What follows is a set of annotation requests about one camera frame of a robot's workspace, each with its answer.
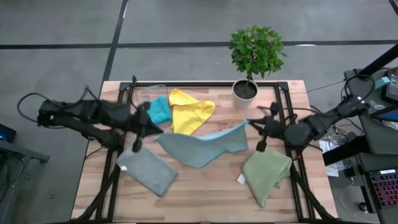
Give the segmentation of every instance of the plant stem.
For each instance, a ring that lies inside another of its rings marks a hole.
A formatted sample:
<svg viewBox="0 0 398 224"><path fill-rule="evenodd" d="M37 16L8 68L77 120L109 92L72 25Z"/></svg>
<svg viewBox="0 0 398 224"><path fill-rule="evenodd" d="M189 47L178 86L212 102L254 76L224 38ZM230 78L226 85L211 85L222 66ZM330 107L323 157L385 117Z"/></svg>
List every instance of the plant stem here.
<svg viewBox="0 0 398 224"><path fill-rule="evenodd" d="M248 88L248 86L249 86L249 79L246 81L246 86L244 87L243 93L246 92L246 89Z"/></svg>

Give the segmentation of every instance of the yellow towel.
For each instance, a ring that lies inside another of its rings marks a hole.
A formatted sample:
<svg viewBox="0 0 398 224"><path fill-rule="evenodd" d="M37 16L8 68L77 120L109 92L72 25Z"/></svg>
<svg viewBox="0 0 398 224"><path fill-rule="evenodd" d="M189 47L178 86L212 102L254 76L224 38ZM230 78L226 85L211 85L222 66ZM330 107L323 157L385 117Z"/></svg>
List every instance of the yellow towel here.
<svg viewBox="0 0 398 224"><path fill-rule="evenodd" d="M173 90L169 96L173 107L174 133L191 135L214 113L216 105L212 101L198 101L180 90Z"/></svg>

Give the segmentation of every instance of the keyboard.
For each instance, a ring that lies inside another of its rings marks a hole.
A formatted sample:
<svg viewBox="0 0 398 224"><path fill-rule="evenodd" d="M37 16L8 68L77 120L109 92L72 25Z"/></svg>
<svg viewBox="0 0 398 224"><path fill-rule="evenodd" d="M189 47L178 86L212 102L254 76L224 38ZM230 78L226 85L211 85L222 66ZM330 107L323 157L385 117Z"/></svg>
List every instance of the keyboard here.
<svg viewBox="0 0 398 224"><path fill-rule="evenodd" d="M398 169L369 173L381 208L398 207Z"/></svg>

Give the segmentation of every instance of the green towel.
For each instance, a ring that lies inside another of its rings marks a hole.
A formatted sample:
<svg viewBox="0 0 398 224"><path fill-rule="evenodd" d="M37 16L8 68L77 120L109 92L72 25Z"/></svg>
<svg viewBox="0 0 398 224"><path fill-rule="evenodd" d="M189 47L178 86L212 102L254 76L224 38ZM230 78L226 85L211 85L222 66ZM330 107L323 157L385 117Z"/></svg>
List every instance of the green towel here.
<svg viewBox="0 0 398 224"><path fill-rule="evenodd" d="M279 182L290 176L291 165L291 158L271 149L256 151L243 164L244 177L262 208L272 187L279 189Z"/></svg>

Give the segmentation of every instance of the potted plant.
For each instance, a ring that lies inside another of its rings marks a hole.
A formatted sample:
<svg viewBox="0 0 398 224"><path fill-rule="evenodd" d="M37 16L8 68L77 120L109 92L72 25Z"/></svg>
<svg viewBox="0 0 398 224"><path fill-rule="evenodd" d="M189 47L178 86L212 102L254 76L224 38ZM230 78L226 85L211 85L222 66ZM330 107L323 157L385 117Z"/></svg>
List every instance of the potted plant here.
<svg viewBox="0 0 398 224"><path fill-rule="evenodd" d="M232 64L237 71L246 72L247 77L239 79L232 86L234 106L238 109L247 108L258 94L258 86L252 75L264 75L280 70L284 64L279 58L284 46L280 35L270 27L260 28L254 25L246 30L232 33Z"/></svg>

